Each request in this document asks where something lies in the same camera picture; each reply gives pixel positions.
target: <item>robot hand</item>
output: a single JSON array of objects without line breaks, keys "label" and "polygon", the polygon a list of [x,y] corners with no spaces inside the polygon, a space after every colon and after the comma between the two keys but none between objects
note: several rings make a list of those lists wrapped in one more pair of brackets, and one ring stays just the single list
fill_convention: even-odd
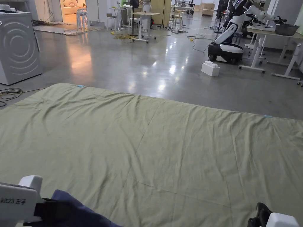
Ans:
[{"label": "robot hand", "polygon": [[26,176],[18,185],[0,183],[0,226],[50,225],[69,219],[69,203],[40,197],[42,177]]}]

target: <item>chair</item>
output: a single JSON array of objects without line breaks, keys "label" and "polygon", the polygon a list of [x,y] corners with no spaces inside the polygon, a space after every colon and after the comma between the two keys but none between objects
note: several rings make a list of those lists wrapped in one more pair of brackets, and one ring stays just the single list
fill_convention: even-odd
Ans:
[{"label": "chair", "polygon": [[87,19],[87,9],[83,8],[83,9],[78,9],[77,10],[77,29],[81,29],[82,30],[82,26],[83,29],[85,30],[85,24],[86,27],[89,28],[90,25],[88,23],[88,19]]},{"label": "chair", "polygon": [[108,20],[109,19],[113,19],[114,20],[114,22],[115,22],[115,31],[117,30],[117,26],[116,26],[116,16],[113,16],[111,13],[107,13],[106,14],[106,17],[107,17],[107,19],[106,19],[106,24],[107,24],[107,31],[108,31]]}]

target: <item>doorway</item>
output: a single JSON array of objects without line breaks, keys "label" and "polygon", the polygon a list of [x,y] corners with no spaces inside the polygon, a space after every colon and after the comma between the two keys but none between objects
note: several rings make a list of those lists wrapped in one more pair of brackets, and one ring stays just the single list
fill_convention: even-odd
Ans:
[{"label": "doorway", "polygon": [[77,24],[77,10],[86,8],[85,0],[60,0],[63,22]]}]

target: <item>humanoid robot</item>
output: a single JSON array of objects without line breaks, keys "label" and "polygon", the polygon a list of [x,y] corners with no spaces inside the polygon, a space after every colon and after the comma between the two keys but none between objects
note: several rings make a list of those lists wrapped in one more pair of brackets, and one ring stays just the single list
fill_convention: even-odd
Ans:
[{"label": "humanoid robot", "polygon": [[269,15],[263,8],[259,6],[265,0],[231,0],[230,10],[231,20],[229,21],[225,32],[223,32],[208,47],[208,57],[210,61],[216,61],[217,57],[222,57],[222,61],[236,64],[243,56],[243,48],[232,42],[235,32],[241,31],[242,24],[248,13],[255,15],[256,21],[270,20],[276,23],[285,22],[280,17]]}]

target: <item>white foam block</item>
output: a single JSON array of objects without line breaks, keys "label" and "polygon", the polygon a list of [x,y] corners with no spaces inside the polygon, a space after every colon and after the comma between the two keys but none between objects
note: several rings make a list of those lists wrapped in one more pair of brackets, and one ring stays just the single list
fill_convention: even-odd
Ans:
[{"label": "white foam block", "polygon": [[202,72],[206,73],[211,77],[216,77],[219,75],[220,67],[211,61],[206,61],[202,64]]}]

